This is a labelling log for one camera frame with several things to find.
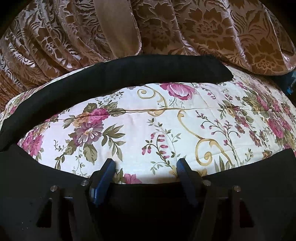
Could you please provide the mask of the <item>black pants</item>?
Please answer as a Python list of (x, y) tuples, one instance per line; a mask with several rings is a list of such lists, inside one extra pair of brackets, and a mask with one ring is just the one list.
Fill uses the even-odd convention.
[[(132, 56), (85, 67), (13, 98), (1, 113), (1, 240), (34, 240), (50, 188), (68, 189), (91, 178), (35, 161), (17, 143), (26, 131), (123, 88), (228, 82), (230, 67), (212, 56)], [(241, 187), (257, 240), (295, 240), (295, 148), (201, 177), (219, 187)], [(113, 178), (95, 211), (97, 240), (195, 240), (192, 206), (178, 173), (176, 181), (164, 183), (119, 184)]]

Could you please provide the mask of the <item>floral bedspread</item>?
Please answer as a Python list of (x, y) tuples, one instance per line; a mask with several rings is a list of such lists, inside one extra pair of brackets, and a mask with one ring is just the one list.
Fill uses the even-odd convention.
[(17, 143), (38, 163), (84, 178), (111, 158), (119, 184), (176, 181), (180, 158), (205, 176), (294, 149), (291, 101), (267, 78), (230, 71), (217, 85), (155, 83), (91, 98)]

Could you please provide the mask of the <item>blue black object by bed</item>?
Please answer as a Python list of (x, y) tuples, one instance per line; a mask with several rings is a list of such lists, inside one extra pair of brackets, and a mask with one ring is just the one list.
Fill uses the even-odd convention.
[(283, 75), (281, 77), (280, 85), (280, 88), (285, 95), (292, 95), (295, 90), (295, 71)]

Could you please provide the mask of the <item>brown floral curtain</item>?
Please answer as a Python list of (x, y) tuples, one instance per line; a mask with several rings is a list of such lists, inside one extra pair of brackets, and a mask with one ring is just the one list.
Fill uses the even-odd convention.
[[(59, 76), (116, 59), (94, 1), (1, 1), (1, 109)], [(212, 54), (250, 72), (295, 68), (295, 44), (260, 1), (130, 1), (140, 54)]]

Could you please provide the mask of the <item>plain brown curtain band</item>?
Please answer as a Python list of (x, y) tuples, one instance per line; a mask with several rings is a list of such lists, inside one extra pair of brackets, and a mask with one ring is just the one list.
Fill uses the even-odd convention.
[(130, 1), (94, 1), (100, 27), (115, 58), (136, 56), (142, 41)]

